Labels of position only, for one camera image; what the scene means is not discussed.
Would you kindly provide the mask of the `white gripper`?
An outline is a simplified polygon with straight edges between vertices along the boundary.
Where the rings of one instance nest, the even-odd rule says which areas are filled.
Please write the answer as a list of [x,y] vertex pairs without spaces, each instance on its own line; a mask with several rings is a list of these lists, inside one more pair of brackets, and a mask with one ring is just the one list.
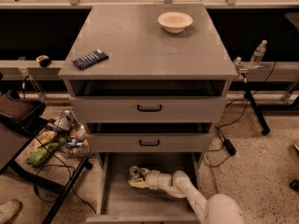
[[163,189],[166,190],[172,186],[172,177],[170,174],[161,173],[157,170],[141,168],[140,174],[145,177],[143,179],[129,180],[128,184],[133,188],[146,189]]

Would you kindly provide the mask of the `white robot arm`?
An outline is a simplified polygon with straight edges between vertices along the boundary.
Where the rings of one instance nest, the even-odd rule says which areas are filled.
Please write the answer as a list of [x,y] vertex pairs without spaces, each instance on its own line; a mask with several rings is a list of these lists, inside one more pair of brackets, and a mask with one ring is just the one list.
[[245,224],[236,201],[225,194],[215,194],[208,200],[183,171],[162,173],[132,166],[128,184],[138,189],[160,189],[176,198],[186,198],[201,224]]

